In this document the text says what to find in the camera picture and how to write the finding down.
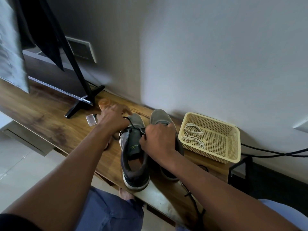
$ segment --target black cable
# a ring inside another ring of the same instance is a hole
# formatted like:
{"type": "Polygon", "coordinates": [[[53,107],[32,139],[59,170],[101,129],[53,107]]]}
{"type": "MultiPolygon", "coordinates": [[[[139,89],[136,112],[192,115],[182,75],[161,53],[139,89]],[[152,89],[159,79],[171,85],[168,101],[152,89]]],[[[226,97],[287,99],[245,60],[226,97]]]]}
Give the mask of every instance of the black cable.
{"type": "Polygon", "coordinates": [[[282,152],[278,152],[278,151],[270,151],[270,150],[265,150],[265,149],[262,149],[262,148],[248,146],[248,145],[243,144],[243,143],[241,143],[241,145],[243,145],[245,147],[252,148],[252,149],[256,149],[256,150],[259,150],[259,151],[265,151],[265,152],[277,154],[277,155],[250,155],[250,154],[246,154],[246,153],[241,153],[242,155],[252,156],[252,157],[256,157],[256,158],[275,158],[275,157],[280,157],[280,156],[292,156],[292,157],[302,157],[302,158],[308,157],[308,155],[295,155],[295,154],[298,154],[298,153],[308,151],[308,148],[305,148],[305,149],[302,149],[302,150],[299,150],[299,151],[289,152],[289,153],[282,153],[282,152]]]}
{"type": "MultiPolygon", "coordinates": [[[[209,172],[208,168],[205,167],[204,165],[198,165],[200,168],[202,168],[204,171],[206,172],[209,172]]],[[[195,210],[197,212],[197,217],[198,217],[198,220],[197,220],[197,223],[196,223],[196,226],[194,228],[194,230],[204,230],[204,224],[203,224],[203,216],[206,212],[205,209],[202,210],[202,212],[199,212],[199,209],[197,207],[197,203],[195,202],[194,198],[192,197],[192,194],[191,192],[188,190],[188,188],[181,182],[181,184],[185,187],[185,189],[187,190],[187,194],[184,195],[184,197],[187,197],[189,196],[190,200],[192,201],[194,207],[195,207],[195,210]]]]}
{"type": "Polygon", "coordinates": [[[89,82],[89,81],[87,81],[87,80],[86,80],[86,82],[89,83],[89,84],[91,84],[91,85],[94,86],[94,87],[98,87],[97,85],[95,85],[95,84],[93,84],[93,83],[91,83],[91,82],[89,82]]]}

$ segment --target shoe insole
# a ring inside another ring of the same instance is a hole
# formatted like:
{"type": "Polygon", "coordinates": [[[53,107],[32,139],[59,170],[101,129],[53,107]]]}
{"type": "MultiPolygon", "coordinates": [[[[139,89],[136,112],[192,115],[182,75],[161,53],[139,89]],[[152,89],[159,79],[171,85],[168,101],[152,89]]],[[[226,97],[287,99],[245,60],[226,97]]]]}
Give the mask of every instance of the shoe insole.
{"type": "Polygon", "coordinates": [[[138,159],[133,159],[128,161],[128,165],[131,168],[131,171],[135,172],[139,170],[143,163],[143,156],[141,156],[138,159]]]}

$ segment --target orange lid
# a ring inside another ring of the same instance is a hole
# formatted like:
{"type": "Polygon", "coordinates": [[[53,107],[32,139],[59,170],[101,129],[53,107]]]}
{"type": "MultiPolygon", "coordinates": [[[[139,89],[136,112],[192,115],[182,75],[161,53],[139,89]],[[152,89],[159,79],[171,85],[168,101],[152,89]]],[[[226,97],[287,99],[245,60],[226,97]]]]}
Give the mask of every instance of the orange lid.
{"type": "Polygon", "coordinates": [[[106,108],[106,106],[108,106],[108,105],[111,105],[111,100],[109,100],[107,98],[103,98],[103,99],[98,101],[98,106],[101,110],[106,108]]]}

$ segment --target foot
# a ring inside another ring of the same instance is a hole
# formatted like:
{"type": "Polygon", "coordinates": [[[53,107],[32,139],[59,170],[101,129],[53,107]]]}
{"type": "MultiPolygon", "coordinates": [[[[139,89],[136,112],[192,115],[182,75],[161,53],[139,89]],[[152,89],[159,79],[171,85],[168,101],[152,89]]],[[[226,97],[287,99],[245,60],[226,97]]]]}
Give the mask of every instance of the foot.
{"type": "Polygon", "coordinates": [[[123,190],[121,187],[119,187],[119,196],[124,200],[135,199],[132,194],[128,193],[126,190],[123,190]]]}

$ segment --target blue pants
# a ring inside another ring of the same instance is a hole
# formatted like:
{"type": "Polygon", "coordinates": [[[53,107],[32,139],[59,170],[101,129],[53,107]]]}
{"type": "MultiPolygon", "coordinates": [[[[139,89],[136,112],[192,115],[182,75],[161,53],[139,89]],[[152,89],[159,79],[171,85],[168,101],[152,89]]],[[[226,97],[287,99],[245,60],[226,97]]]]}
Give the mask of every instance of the blue pants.
{"type": "MultiPolygon", "coordinates": [[[[260,201],[301,230],[308,231],[308,218],[299,211],[271,200],[264,199],[260,201]]],[[[140,231],[142,222],[143,210],[135,200],[126,201],[116,195],[91,186],[75,230],[140,231]]],[[[180,226],[177,227],[177,230],[187,231],[187,229],[180,226]]]]}
{"type": "Polygon", "coordinates": [[[140,231],[143,222],[143,210],[135,200],[120,197],[90,188],[76,231],[140,231]]]}

